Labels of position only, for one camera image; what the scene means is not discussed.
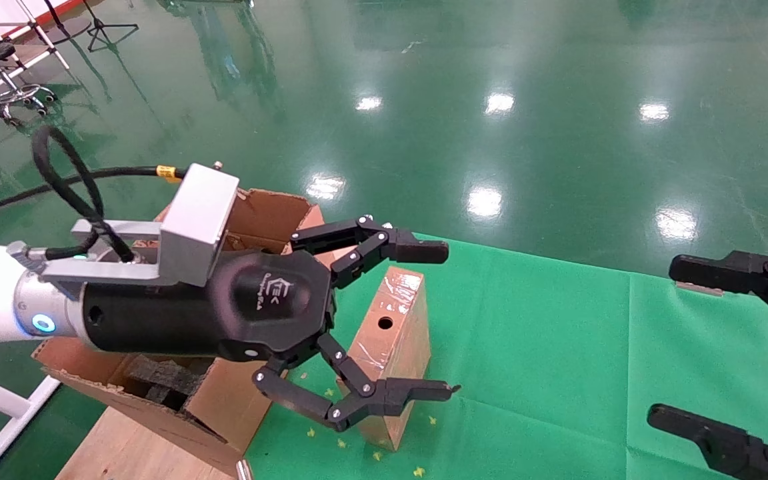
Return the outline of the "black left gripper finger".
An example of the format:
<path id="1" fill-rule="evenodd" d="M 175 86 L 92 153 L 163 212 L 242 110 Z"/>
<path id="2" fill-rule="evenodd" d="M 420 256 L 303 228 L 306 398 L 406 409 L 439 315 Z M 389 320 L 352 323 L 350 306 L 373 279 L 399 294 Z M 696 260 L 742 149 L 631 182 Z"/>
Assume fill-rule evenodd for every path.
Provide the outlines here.
<path id="1" fill-rule="evenodd" d="M 289 242 L 293 251 L 313 256 L 349 249 L 330 265 L 330 285 L 343 289 L 381 262 L 443 264 L 450 254 L 443 241 L 420 240 L 405 229 L 384 227 L 372 216 L 361 215 L 293 232 Z"/>
<path id="2" fill-rule="evenodd" d="M 366 417 L 399 417 L 412 401 L 448 401 L 461 389 L 445 381 L 428 379 L 371 380 L 332 334 L 317 338 L 314 352 L 320 353 L 349 393 L 338 402 L 284 379 L 286 362 L 271 358 L 253 374 L 257 389 L 270 401 L 337 432 L 346 431 Z"/>

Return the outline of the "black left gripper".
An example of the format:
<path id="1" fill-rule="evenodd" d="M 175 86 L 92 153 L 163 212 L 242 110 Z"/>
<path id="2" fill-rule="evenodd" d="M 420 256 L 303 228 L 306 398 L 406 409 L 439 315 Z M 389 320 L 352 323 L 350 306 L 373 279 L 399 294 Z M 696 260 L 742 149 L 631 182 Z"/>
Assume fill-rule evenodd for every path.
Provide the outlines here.
<path id="1" fill-rule="evenodd" d="M 89 283 L 86 337 L 101 351 L 280 359 L 298 365 L 333 326 L 332 274 L 307 252 L 223 252 L 203 287 Z"/>

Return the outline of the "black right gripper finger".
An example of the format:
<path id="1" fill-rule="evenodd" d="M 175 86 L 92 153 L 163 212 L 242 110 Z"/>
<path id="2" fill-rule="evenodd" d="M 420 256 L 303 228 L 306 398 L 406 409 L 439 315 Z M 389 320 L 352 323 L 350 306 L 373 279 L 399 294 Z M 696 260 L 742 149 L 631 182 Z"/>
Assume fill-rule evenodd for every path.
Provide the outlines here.
<path id="1" fill-rule="evenodd" d="M 708 468 L 735 479 L 768 479 L 768 444 L 728 423 L 666 404 L 653 404 L 648 424 L 692 441 Z"/>
<path id="2" fill-rule="evenodd" d="M 753 294 L 768 304 L 768 255 L 739 250 L 722 259 L 678 255 L 671 261 L 669 277 L 724 292 Z"/>

